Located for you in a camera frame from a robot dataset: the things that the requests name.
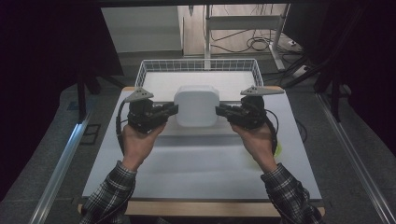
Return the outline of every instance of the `black curtain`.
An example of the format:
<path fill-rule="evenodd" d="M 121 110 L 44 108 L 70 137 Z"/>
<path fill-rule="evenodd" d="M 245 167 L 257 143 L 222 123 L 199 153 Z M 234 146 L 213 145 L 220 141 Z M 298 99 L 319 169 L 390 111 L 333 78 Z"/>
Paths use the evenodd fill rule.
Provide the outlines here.
<path fill-rule="evenodd" d="M 122 75 L 101 8 L 46 2 L 0 3 L 1 199 L 31 158 L 53 120 L 61 92 L 77 82 L 77 74 L 84 76 L 92 93 L 100 92 L 95 77 Z"/>
<path fill-rule="evenodd" d="M 352 90 L 350 105 L 396 155 L 394 22 L 394 1 L 370 1 L 337 65 Z"/>

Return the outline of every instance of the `white table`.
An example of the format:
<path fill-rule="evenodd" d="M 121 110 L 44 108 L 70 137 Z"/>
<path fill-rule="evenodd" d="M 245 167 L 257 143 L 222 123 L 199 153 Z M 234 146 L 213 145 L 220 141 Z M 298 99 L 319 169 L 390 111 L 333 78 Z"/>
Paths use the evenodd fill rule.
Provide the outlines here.
<path fill-rule="evenodd" d="M 122 159 L 115 117 L 120 102 L 132 92 L 133 88 L 126 88 L 120 95 L 83 197 L 91 195 L 116 161 Z M 310 191 L 311 200 L 321 203 L 286 93 L 264 96 L 264 102 L 279 119 L 278 140 L 282 152 L 276 161 L 282 162 L 303 183 Z M 123 118 L 127 112 L 126 105 Z M 177 125 L 170 119 L 139 168 L 126 215 L 277 217 L 260 179 L 259 166 L 225 119 L 219 119 L 217 125 L 223 130 L 218 134 L 206 130 L 191 135 L 193 131 L 189 130 L 178 135 L 175 134 Z"/>

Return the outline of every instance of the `plaid sleeve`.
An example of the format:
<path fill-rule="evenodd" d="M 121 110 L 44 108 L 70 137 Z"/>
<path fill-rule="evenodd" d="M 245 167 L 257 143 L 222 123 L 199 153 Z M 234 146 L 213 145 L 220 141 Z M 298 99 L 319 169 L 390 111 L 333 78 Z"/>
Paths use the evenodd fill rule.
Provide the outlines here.
<path fill-rule="evenodd" d="M 102 218 L 105 218 L 102 223 L 122 223 L 122 216 L 128 204 L 125 201 L 134 191 L 135 177 L 136 172 L 126 169 L 118 161 L 105 181 L 82 206 L 82 219 L 79 223 L 96 223 Z"/>
<path fill-rule="evenodd" d="M 282 223 L 324 223 L 319 210 L 309 204 L 309 192 L 281 163 L 262 175 L 268 197 L 282 216 Z"/>

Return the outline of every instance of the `hand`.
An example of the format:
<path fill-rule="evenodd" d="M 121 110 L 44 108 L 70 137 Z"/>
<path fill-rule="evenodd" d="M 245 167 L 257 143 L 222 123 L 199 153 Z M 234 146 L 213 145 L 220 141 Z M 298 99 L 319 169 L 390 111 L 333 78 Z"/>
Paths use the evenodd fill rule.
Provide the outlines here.
<path fill-rule="evenodd" d="M 163 131 L 166 124 L 152 130 L 150 133 L 140 133 L 130 125 L 122 130 L 124 158 L 122 165 L 128 170 L 137 171 L 154 147 L 155 139 Z"/>
<path fill-rule="evenodd" d="M 272 152 L 271 132 L 266 124 L 260 128 L 246 130 L 231 124 L 233 131 L 242 138 L 245 148 L 265 173 L 272 172 L 277 165 Z"/>

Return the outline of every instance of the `white wall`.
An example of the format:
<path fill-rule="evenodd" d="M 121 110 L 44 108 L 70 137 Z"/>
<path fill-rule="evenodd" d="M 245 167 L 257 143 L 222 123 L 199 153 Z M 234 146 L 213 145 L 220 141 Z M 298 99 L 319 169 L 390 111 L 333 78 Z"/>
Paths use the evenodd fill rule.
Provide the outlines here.
<path fill-rule="evenodd" d="M 102 8 L 116 51 L 181 50 L 177 7 Z"/>

